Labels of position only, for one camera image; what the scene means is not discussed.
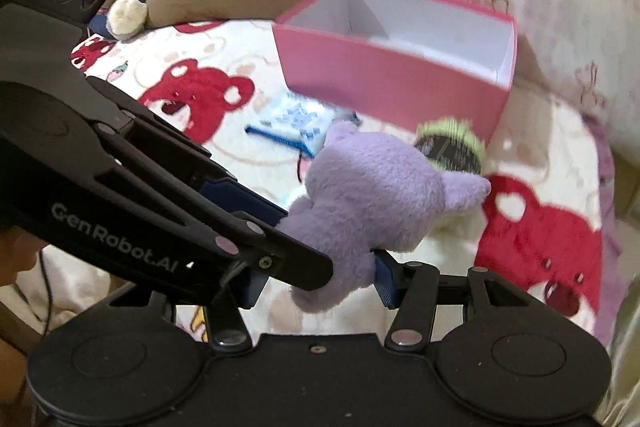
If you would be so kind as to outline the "person's left hand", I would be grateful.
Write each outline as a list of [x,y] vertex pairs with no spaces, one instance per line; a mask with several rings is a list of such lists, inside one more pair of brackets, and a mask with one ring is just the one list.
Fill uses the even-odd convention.
[[15,282],[17,275],[31,270],[46,242],[19,227],[11,227],[0,235],[0,285]]

